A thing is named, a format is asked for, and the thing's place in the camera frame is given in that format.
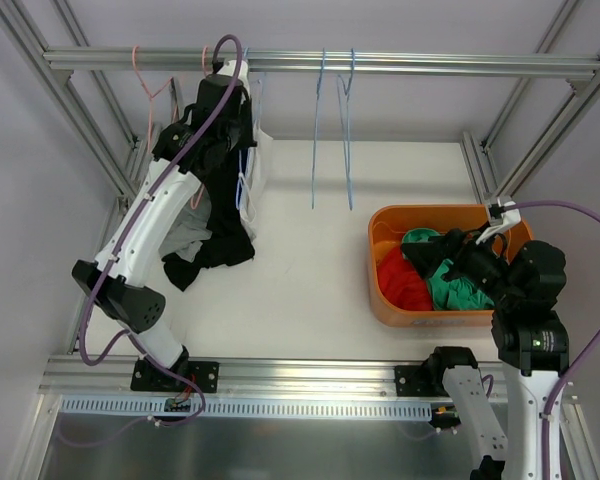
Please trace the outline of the red tank top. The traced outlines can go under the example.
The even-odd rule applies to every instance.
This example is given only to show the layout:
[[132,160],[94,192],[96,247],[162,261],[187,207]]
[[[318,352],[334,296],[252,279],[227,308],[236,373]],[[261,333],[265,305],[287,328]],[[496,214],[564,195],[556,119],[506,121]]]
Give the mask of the red tank top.
[[377,266],[379,289],[396,308],[432,311],[433,301],[427,284],[406,260],[399,246],[392,248]]

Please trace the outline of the blue hanger of green top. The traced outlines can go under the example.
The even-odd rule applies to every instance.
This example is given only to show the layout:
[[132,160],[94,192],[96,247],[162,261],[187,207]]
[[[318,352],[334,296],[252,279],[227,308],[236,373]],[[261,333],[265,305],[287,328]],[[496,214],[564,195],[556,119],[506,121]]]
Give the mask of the blue hanger of green top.
[[324,78],[324,70],[326,66],[326,49],[321,51],[320,68],[316,81],[316,92],[315,92],[315,108],[314,108],[314,125],[313,125],[313,139],[312,139],[312,150],[311,150],[311,178],[310,178],[310,201],[311,209],[315,209],[316,201],[316,172],[317,172],[317,146],[318,146],[318,135],[319,135],[319,122],[320,122],[320,108],[321,108],[321,94],[322,94],[322,83]]

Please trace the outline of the blue hanger of red top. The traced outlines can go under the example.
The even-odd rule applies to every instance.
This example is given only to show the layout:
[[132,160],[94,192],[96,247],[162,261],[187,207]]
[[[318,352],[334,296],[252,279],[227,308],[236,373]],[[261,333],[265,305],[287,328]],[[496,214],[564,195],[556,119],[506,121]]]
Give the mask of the blue hanger of red top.
[[345,79],[342,74],[339,74],[336,78],[336,92],[338,98],[339,107],[339,119],[342,133],[343,143],[343,158],[344,158],[344,173],[345,173],[345,185],[347,193],[347,204],[350,211],[354,209],[354,198],[353,198],[353,181],[351,176],[352,167],[352,149],[351,149],[351,113],[350,113],[350,99],[351,90],[353,86],[353,79],[356,67],[356,53],[352,49],[350,51],[350,70],[349,77]]

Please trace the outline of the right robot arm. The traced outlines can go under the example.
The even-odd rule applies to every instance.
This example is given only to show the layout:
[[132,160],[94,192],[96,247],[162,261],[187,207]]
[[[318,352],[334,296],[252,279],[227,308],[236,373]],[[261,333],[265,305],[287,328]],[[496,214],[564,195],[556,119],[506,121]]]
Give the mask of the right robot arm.
[[437,347],[409,378],[448,396],[469,439],[472,479],[560,477],[560,437],[552,412],[569,366],[569,338],[554,306],[566,284],[564,253],[539,240],[524,243],[512,260],[495,253],[476,232],[453,229],[425,242],[405,242],[403,256],[423,279],[450,260],[446,276],[466,278],[493,303],[491,335],[507,389],[508,421],[500,425],[467,347]]

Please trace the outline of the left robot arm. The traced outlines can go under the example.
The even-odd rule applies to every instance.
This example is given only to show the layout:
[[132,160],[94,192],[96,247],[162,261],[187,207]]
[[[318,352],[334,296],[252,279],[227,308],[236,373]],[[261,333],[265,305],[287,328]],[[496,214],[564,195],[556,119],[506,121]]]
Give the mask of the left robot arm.
[[146,378],[164,391],[191,384],[189,354],[161,317],[165,297],[146,285],[150,261],[187,200],[204,188],[218,213],[235,192],[242,151],[254,146],[250,95],[236,77],[210,75],[190,114],[165,128],[143,190],[92,262],[79,260],[72,277],[99,308],[122,325],[143,355]]

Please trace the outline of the black tank top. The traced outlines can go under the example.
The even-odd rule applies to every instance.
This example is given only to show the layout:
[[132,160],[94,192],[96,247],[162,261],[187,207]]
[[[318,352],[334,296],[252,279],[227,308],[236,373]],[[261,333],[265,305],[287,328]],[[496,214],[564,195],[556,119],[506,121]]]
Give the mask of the black tank top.
[[240,161],[240,153],[231,153],[204,181],[204,191],[211,201],[207,223],[211,238],[202,242],[195,259],[187,262],[175,254],[160,258],[168,280],[181,291],[186,290],[203,269],[235,266],[255,255],[252,240],[236,208]]

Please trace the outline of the pink hanger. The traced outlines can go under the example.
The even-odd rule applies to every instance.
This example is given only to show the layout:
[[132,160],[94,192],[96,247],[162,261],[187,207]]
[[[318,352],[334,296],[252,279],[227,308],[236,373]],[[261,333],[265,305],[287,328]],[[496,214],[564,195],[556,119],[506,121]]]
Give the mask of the pink hanger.
[[139,46],[138,45],[134,45],[132,47],[132,51],[131,51],[131,61],[132,61],[132,69],[133,72],[147,98],[147,102],[148,102],[148,115],[147,115],[147,131],[146,131],[146,152],[149,153],[151,151],[151,140],[152,140],[152,134],[153,134],[153,112],[154,112],[154,102],[155,102],[155,98],[160,95],[165,89],[167,89],[168,87],[170,87],[173,82],[174,82],[174,77],[170,76],[168,78],[168,80],[157,90],[155,91],[151,91],[149,89],[149,86],[146,84],[146,82],[144,81],[141,73],[140,73],[140,69],[138,68],[138,61],[137,61],[137,53],[139,50]]
[[[208,76],[210,73],[213,72],[213,70],[210,69],[209,62],[207,61],[207,52],[208,52],[208,49],[209,49],[209,46],[205,45],[203,47],[202,55],[201,55],[201,68],[202,68],[202,73],[204,74],[204,76]],[[204,185],[201,185],[198,188],[197,192],[194,194],[194,196],[190,200],[190,207],[193,210],[197,209],[197,207],[198,207],[198,205],[200,203],[200,200],[202,198],[203,193],[204,193]]]

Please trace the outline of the grey tank top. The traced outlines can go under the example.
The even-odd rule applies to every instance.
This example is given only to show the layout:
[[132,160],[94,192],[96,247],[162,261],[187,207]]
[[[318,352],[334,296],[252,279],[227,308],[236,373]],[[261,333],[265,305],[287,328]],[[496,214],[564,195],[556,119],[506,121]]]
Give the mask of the grey tank top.
[[192,262],[202,247],[202,242],[211,238],[207,223],[211,214],[211,201],[206,191],[195,202],[196,208],[189,201],[176,216],[165,239],[159,247],[161,259],[175,254],[180,259]]

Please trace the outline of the orange plastic basket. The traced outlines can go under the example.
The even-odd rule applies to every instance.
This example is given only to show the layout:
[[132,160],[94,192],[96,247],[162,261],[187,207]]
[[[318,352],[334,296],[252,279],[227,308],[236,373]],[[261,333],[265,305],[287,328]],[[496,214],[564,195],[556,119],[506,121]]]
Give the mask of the orange plastic basket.
[[396,328],[489,327],[491,310],[410,311],[400,309],[381,293],[377,266],[401,244],[404,234],[418,227],[445,233],[452,228],[471,230],[487,221],[485,207],[465,205],[391,205],[374,213],[368,224],[368,279],[371,310],[378,321]]

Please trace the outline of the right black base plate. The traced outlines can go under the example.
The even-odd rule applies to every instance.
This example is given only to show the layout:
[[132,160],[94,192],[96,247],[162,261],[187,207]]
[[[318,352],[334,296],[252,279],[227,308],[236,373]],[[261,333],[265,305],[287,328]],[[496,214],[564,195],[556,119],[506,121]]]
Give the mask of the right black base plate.
[[395,366],[394,384],[398,397],[443,398],[449,396],[443,387],[440,369],[424,364]]

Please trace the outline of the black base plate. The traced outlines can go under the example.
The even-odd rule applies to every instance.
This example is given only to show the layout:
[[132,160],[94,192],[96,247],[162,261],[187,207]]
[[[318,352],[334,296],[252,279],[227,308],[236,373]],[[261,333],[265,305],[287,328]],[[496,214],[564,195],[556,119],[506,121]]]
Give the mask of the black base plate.
[[440,369],[424,364],[395,366],[394,384],[398,397],[443,398],[449,396],[443,387]]
[[[220,364],[212,361],[194,361],[183,357],[176,361],[172,371],[188,378],[203,393],[216,393]],[[131,377],[130,390],[137,392],[182,392],[187,385],[162,373],[146,359],[137,360]]]

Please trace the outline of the aluminium frame posts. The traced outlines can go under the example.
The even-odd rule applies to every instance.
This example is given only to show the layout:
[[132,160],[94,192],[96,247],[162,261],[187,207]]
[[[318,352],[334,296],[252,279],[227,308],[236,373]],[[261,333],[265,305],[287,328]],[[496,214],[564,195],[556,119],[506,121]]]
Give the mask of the aluminium frame posts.
[[[88,43],[82,27],[79,25],[75,12],[66,1],[56,1],[53,4],[60,21],[65,26],[73,43],[66,47],[97,47]],[[533,53],[551,53],[551,48],[563,33],[566,24],[574,15],[576,5],[572,1],[565,2],[552,20],[539,49]],[[33,18],[24,4],[20,1],[0,1],[0,27],[7,35],[25,62],[32,68],[37,80],[46,89],[58,109],[63,113],[71,128],[82,139],[106,172],[114,188],[124,196],[130,196],[135,188],[131,184],[131,175],[127,167],[118,163],[103,131],[93,119],[89,108],[83,103],[80,95],[74,89],[71,77],[76,71],[85,70],[54,70],[44,60],[43,53],[50,47],[43,38]],[[600,52],[593,55],[600,59]],[[106,80],[107,71],[86,71],[93,78],[102,100],[109,108],[118,128],[127,139],[129,147],[135,149],[138,135],[130,126],[120,103],[115,97],[111,86]],[[498,136],[504,131],[512,118],[514,111],[521,104],[527,88],[536,79],[549,78],[512,78],[515,85],[507,100],[489,127],[487,134],[481,139],[474,139],[469,133],[463,135],[463,142],[474,141],[477,149],[477,165],[485,168],[492,163],[491,149]],[[527,157],[535,162],[542,162],[553,151],[567,132],[575,126],[586,109],[600,95],[600,70],[589,81],[566,80],[570,93],[565,103],[558,109],[555,117],[542,131],[537,142],[533,144]]]

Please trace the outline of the aluminium hanging rail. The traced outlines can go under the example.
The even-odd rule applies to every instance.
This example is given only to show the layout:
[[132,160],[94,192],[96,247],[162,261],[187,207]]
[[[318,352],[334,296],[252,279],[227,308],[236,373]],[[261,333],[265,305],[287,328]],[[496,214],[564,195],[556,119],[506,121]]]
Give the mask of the aluminium hanging rail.
[[[132,70],[132,47],[50,47],[43,58],[54,70]],[[431,54],[355,50],[356,75],[413,75],[591,80],[600,70],[595,56],[560,54]],[[146,71],[195,71],[201,50],[139,47],[138,68]],[[250,50],[253,72],[319,72],[321,51]],[[324,72],[349,73],[350,51],[326,51]]]

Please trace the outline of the aluminium front rail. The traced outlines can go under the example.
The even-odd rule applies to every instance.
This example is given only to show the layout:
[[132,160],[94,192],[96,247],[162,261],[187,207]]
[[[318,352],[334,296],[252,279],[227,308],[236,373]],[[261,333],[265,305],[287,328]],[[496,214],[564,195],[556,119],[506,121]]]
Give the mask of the aluminium front rail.
[[[89,367],[75,355],[51,357],[40,393],[130,394],[135,356],[113,355]],[[215,358],[216,396],[283,399],[393,399],[394,367],[418,362]]]

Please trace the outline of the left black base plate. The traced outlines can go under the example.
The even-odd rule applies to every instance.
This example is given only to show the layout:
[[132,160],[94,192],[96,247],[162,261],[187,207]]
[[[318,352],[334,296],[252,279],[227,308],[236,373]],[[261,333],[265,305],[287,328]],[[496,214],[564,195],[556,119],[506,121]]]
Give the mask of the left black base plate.
[[[183,357],[176,361],[172,371],[188,378],[203,393],[216,393],[220,364],[212,361],[194,361]],[[162,373],[146,359],[137,360],[131,377],[130,390],[137,392],[182,392],[187,385]]]

